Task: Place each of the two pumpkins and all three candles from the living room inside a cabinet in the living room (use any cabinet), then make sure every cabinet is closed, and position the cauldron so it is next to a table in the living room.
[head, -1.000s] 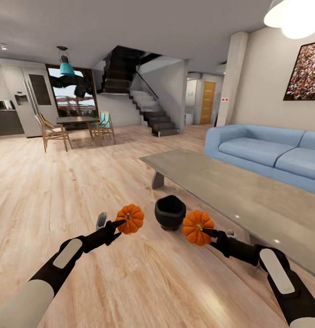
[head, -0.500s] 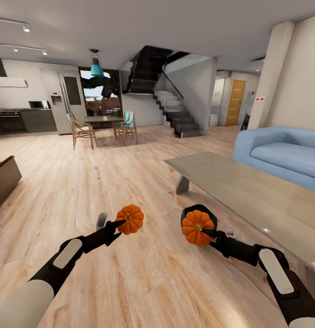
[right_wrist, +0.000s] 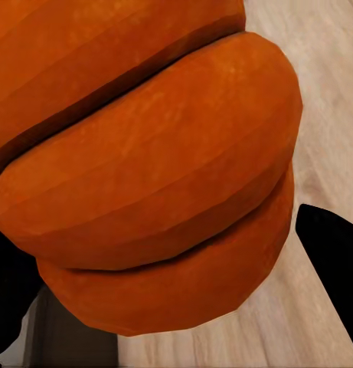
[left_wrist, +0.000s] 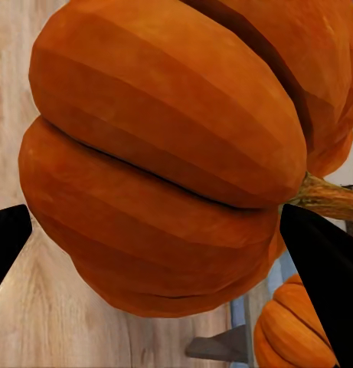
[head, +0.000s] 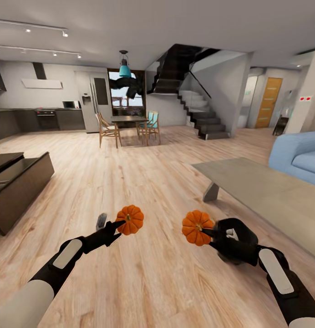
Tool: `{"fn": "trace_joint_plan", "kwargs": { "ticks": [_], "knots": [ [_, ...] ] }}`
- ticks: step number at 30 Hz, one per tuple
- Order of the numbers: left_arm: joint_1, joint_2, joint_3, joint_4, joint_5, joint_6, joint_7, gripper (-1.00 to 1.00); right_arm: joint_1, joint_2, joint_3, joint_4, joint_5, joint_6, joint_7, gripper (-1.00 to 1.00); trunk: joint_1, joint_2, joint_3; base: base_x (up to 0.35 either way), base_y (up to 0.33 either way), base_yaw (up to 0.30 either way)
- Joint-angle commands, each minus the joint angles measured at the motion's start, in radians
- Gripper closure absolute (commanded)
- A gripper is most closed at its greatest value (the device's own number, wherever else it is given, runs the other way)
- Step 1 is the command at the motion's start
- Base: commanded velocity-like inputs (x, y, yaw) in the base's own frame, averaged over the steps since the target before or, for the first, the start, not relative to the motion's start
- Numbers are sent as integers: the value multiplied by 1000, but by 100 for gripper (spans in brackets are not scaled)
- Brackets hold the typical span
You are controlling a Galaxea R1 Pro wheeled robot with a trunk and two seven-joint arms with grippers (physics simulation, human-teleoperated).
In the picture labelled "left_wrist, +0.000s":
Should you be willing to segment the pumpkin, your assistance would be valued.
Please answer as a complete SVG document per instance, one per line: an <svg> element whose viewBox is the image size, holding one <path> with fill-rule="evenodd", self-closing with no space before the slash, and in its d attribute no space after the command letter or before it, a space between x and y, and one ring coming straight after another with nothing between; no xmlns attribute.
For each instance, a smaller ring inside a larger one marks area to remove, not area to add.
<svg viewBox="0 0 353 368"><path fill-rule="evenodd" d="M18 155L48 237L111 307L212 311L287 247L283 206L353 222L353 0L70 0L34 41Z"/></svg>
<svg viewBox="0 0 353 368"><path fill-rule="evenodd" d="M341 368L299 274L263 306L253 348L258 368Z"/></svg>

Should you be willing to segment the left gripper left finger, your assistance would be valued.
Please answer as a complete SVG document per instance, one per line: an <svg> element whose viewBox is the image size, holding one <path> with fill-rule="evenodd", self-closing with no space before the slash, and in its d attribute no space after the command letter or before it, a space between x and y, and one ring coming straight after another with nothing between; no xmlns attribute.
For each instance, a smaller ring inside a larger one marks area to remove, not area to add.
<svg viewBox="0 0 353 368"><path fill-rule="evenodd" d="M24 204L0 210L0 284L32 233Z"/></svg>

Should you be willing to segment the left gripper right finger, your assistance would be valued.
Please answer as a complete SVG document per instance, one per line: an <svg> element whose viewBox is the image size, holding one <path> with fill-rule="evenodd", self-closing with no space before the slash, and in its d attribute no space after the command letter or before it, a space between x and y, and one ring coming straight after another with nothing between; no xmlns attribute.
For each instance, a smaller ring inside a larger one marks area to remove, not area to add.
<svg viewBox="0 0 353 368"><path fill-rule="evenodd" d="M353 237L286 203L281 233L341 368L353 368Z"/></svg>

